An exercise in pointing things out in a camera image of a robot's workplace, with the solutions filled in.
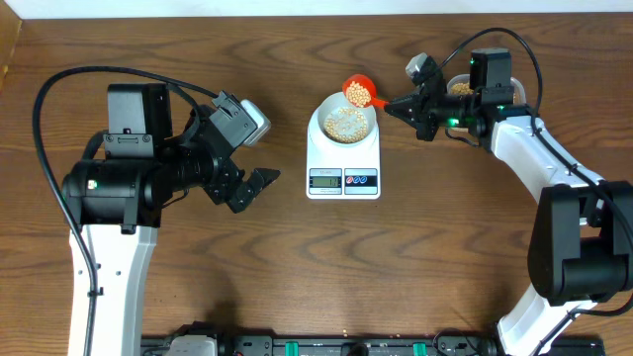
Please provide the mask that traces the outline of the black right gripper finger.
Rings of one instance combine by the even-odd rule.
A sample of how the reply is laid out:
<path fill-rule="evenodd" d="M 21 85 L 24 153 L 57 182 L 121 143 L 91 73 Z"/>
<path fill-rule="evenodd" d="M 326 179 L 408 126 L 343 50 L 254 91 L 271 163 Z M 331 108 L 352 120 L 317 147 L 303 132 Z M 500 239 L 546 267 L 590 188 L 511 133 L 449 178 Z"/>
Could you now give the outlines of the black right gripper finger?
<path fill-rule="evenodd" d="M 422 132 L 426 128 L 426 115 L 421 109 L 416 108 L 389 108 L 388 114 L 400 119 L 405 124 Z"/>
<path fill-rule="evenodd" d="M 384 109 L 386 111 L 415 111 L 420 109 L 424 104 L 424 95 L 419 93 L 410 93 L 402 97 L 398 97 L 388 102 Z"/>

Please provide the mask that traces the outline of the red plastic measuring scoop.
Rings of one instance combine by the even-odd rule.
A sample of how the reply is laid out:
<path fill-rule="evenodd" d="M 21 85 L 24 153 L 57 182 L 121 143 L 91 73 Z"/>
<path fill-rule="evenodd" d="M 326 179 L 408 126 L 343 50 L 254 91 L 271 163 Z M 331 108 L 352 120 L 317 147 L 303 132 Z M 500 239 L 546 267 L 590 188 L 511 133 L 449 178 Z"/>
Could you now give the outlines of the red plastic measuring scoop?
<path fill-rule="evenodd" d="M 374 106 L 384 109 L 387 101 L 377 97 L 377 89 L 373 81 L 366 75 L 353 74 L 342 84 L 345 98 L 355 107 L 367 108 Z"/>

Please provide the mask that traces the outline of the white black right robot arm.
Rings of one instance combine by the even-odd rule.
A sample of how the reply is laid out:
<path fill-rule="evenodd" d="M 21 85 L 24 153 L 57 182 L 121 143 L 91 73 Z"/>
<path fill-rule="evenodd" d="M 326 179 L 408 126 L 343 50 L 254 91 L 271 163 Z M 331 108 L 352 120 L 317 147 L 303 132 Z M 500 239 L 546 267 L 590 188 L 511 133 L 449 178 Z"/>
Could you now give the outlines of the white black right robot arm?
<path fill-rule="evenodd" d="M 504 162 L 538 204 L 530 237 L 530 285 L 497 322 L 500 355 L 541 355 L 578 316 L 632 288 L 632 186 L 608 182 L 555 141 L 538 111 L 515 101 L 505 48 L 471 53 L 467 94 L 450 92 L 426 53 L 406 73 L 415 89 L 384 106 L 432 141 L 439 129 L 464 129 Z"/>

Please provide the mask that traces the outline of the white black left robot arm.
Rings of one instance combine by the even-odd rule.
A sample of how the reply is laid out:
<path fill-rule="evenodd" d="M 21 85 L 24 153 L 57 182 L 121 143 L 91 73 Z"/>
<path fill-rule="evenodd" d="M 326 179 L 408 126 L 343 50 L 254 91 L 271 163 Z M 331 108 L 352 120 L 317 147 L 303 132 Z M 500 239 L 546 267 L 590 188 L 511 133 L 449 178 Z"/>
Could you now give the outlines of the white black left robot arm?
<path fill-rule="evenodd" d="M 144 286 L 161 213 L 174 194 L 201 188 L 237 214 L 280 175 L 245 174 L 231 160 L 269 130 L 269 119 L 248 100 L 221 92 L 211 105 L 193 105 L 181 135 L 172 130 L 174 85 L 112 84 L 109 127 L 93 135 L 64 177 L 62 193 L 81 232 L 71 239 L 73 303 L 71 355 L 137 355 Z"/>

